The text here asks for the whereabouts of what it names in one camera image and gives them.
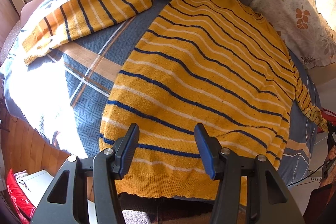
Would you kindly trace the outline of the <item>person right hand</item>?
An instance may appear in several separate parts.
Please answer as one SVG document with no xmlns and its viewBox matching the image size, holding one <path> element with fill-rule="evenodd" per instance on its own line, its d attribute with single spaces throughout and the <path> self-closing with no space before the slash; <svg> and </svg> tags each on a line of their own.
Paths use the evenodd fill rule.
<svg viewBox="0 0 336 224">
<path fill-rule="evenodd" d="M 322 177 L 319 187 L 326 186 L 335 181 L 335 145 L 330 149 L 325 164 L 322 167 Z"/>
</svg>

